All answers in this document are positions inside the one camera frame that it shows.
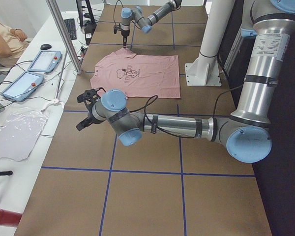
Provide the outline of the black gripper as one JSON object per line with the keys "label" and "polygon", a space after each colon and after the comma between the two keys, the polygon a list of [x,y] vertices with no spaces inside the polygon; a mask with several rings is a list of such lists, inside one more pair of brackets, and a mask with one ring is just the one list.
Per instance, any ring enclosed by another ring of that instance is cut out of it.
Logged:
{"label": "black gripper", "polygon": [[127,47],[127,37],[129,36],[129,30],[121,30],[121,35],[123,36],[123,47]]}
{"label": "black gripper", "polygon": [[79,122],[76,125],[78,131],[83,130],[84,128],[88,127],[91,124],[100,124],[101,120],[97,118],[97,112],[95,110],[95,103],[88,103],[85,102],[85,106],[88,110],[88,116],[85,120]]}

